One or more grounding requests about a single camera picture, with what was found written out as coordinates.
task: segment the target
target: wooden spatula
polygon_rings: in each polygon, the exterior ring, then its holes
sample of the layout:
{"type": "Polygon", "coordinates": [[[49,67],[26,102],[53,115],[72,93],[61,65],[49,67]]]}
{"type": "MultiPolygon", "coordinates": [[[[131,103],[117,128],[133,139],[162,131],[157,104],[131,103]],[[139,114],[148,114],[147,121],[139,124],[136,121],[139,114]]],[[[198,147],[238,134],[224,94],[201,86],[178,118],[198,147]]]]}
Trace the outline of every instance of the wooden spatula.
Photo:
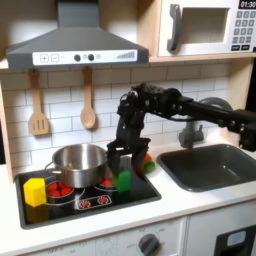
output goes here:
{"type": "Polygon", "coordinates": [[[81,113],[81,122],[87,129],[94,127],[96,115],[92,108],[92,70],[85,68],[84,73],[84,109],[81,113]]]}
{"type": "Polygon", "coordinates": [[[31,70],[29,72],[31,88],[32,88],[32,98],[34,105],[34,113],[29,120],[29,130],[33,135],[47,134],[49,131],[48,120],[42,113],[41,108],[41,98],[39,89],[39,78],[40,72],[37,70],[31,70]]]}

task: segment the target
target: cooking pot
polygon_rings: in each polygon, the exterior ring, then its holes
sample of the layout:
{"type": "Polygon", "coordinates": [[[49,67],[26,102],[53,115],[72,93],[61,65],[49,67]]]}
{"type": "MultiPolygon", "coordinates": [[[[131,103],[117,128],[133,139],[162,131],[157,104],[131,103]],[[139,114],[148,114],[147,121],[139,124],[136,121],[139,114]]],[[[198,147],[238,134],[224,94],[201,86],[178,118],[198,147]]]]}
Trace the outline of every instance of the cooking pot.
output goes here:
{"type": "Polygon", "coordinates": [[[48,170],[59,175],[60,181],[73,188],[86,188],[101,181],[107,168],[106,151],[91,144],[71,145],[56,151],[51,164],[55,170],[48,170]]]}

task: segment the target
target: stovetop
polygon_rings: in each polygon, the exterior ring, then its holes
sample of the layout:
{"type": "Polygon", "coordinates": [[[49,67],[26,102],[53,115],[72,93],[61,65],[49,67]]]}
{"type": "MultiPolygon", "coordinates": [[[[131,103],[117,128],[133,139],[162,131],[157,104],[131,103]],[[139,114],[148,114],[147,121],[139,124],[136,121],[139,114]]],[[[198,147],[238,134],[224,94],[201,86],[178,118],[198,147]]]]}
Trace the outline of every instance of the stovetop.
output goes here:
{"type": "Polygon", "coordinates": [[[131,172],[131,189],[118,192],[110,180],[86,189],[74,189],[63,185],[57,175],[41,170],[22,173],[16,177],[20,224],[32,229],[59,222],[91,216],[144,204],[161,198],[146,177],[138,177],[131,168],[130,158],[121,159],[121,165],[131,172]],[[30,178],[44,178],[47,202],[38,207],[25,203],[23,185],[30,178]]]}

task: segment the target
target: yellow toy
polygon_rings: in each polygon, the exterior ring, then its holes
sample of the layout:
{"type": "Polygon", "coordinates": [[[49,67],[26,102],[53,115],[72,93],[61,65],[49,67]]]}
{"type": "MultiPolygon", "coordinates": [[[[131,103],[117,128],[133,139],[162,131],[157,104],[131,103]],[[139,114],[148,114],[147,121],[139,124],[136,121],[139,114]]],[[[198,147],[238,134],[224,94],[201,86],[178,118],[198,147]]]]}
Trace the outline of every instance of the yellow toy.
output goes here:
{"type": "Polygon", "coordinates": [[[31,178],[23,186],[26,204],[37,207],[46,203],[45,181],[43,178],[31,178]]]}

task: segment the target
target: range hood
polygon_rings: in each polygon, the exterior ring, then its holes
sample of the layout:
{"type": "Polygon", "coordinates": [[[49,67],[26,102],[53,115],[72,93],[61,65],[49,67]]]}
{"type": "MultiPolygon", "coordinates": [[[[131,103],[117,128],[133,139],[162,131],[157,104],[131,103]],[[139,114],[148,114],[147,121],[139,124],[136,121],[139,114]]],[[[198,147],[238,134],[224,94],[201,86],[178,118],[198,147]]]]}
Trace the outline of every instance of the range hood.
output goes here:
{"type": "Polygon", "coordinates": [[[6,50],[10,69],[147,63],[148,49],[99,28],[99,0],[58,0],[58,29],[6,50]]]}

